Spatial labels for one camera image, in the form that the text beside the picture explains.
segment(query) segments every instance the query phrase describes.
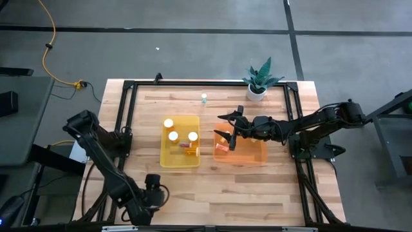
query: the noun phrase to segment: small object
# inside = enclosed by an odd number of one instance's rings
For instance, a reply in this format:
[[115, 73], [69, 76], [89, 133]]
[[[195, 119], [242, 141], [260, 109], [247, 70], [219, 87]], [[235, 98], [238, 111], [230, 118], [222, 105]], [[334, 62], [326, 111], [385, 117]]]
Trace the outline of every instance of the small object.
[[172, 131], [172, 132], [169, 133], [169, 139], [170, 139], [170, 141], [172, 141], [172, 143], [174, 143], [174, 144], [177, 144], [177, 143], [179, 142], [178, 137], [179, 137], [179, 135], [178, 135], [178, 133], [175, 132], [175, 131]]
[[24, 198], [21, 196], [10, 197], [0, 208], [0, 227], [9, 228], [12, 226], [23, 204]]
[[224, 152], [228, 152], [229, 148], [224, 146], [224, 145], [220, 145], [220, 144], [216, 144], [216, 149], [222, 150]]
[[163, 122], [163, 125], [166, 127], [167, 131], [174, 131], [174, 126], [173, 126], [173, 120], [172, 119], [166, 119]]
[[222, 137], [222, 138], [220, 139], [220, 142], [221, 142], [221, 143], [225, 143], [225, 142], [227, 142], [227, 140], [226, 140], [225, 138], [223, 138], [223, 137]]
[[190, 147], [197, 146], [198, 145], [198, 134], [196, 132], [190, 132], [189, 140], [191, 141]]
[[201, 103], [204, 103], [204, 104], [205, 104], [205, 103], [207, 102], [207, 99], [206, 99], [206, 98], [207, 98], [207, 94], [206, 94], [206, 93], [202, 93], [202, 94], [201, 94]]
[[185, 148], [185, 155], [197, 155], [198, 148]]
[[179, 143], [179, 146], [181, 146], [182, 148], [190, 148], [191, 144], [190, 143]]
[[0, 93], [0, 117], [19, 111], [19, 96], [14, 91]]

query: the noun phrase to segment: potted plant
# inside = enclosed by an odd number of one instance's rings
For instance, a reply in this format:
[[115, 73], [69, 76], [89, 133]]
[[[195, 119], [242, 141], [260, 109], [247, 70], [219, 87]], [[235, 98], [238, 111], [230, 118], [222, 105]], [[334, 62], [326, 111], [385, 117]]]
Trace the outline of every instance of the potted plant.
[[249, 84], [247, 89], [247, 97], [251, 101], [260, 101], [265, 96], [266, 90], [269, 87], [275, 85], [278, 81], [285, 77], [272, 77], [270, 73], [270, 64], [272, 58], [266, 61], [266, 63], [260, 68], [259, 71], [255, 71], [253, 67], [250, 67], [248, 74], [250, 79], [243, 78], [243, 81]]

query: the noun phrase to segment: gray table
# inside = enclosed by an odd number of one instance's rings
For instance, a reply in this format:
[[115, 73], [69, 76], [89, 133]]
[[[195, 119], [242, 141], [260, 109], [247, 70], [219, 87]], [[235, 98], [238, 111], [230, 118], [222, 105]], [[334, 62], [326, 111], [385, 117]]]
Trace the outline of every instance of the gray table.
[[[0, 174], [8, 176], [0, 193], [0, 206], [10, 197], [33, 188], [41, 165], [26, 161], [53, 84], [50, 77], [0, 76], [0, 93], [13, 90], [19, 95], [19, 112], [0, 117]], [[30, 197], [31, 193], [24, 195], [25, 204], [13, 227], [21, 225]]]
[[19, 112], [0, 117], [0, 166], [27, 161], [53, 84], [51, 77], [0, 77], [0, 93], [19, 95]]

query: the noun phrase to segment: translucent yellow container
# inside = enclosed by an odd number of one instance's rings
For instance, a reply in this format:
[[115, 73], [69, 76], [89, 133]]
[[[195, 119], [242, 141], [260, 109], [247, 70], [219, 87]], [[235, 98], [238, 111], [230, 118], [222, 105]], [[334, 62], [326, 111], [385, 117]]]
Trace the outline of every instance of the translucent yellow container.
[[[169, 140], [170, 131], [163, 125], [166, 119], [173, 120], [174, 131], [178, 134], [179, 143]], [[200, 120], [197, 116], [165, 116], [162, 120], [162, 145], [160, 149], [160, 165], [164, 168], [193, 168], [200, 165], [200, 152], [187, 152], [185, 149], [200, 151]], [[189, 133], [198, 134], [196, 148], [181, 147], [180, 144], [190, 144]]]

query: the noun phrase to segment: plant leaf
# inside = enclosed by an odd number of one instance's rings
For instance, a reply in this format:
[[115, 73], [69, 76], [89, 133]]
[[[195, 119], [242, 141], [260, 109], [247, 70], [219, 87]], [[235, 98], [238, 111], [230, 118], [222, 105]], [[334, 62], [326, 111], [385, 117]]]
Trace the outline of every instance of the plant leaf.
[[255, 72], [250, 72], [250, 70], [246, 69], [247, 73], [249, 74], [250, 78], [255, 78]]
[[243, 78], [242, 80], [243, 80], [246, 84], [254, 85], [254, 83], [253, 83], [252, 80], [249, 80], [249, 79], [246, 79], [246, 78]]
[[249, 72], [250, 72], [250, 73], [252, 73], [252, 74], [253, 74], [253, 76], [256, 76], [256, 74], [255, 74], [255, 70], [253, 69], [253, 67], [252, 67], [252, 66], [250, 67]]
[[263, 88], [263, 86], [261, 86], [261, 85], [259, 85], [259, 84], [255, 84], [255, 88], [256, 88], [256, 89], [261, 89], [261, 88]]
[[285, 77], [281, 77], [281, 78], [272, 77], [272, 78], [269, 78], [268, 81], [266, 82], [266, 85], [267, 85], [268, 87], [272, 87], [272, 86], [274, 86], [276, 83], [278, 83], [278, 82], [279, 82], [281, 79], [283, 79], [283, 78], [285, 78]]
[[262, 77], [266, 77], [267, 75], [269, 75], [271, 64], [272, 64], [272, 58], [269, 57], [266, 63], [263, 64], [263, 66], [260, 68], [259, 73], [257, 73], [257, 77], [262, 78]]

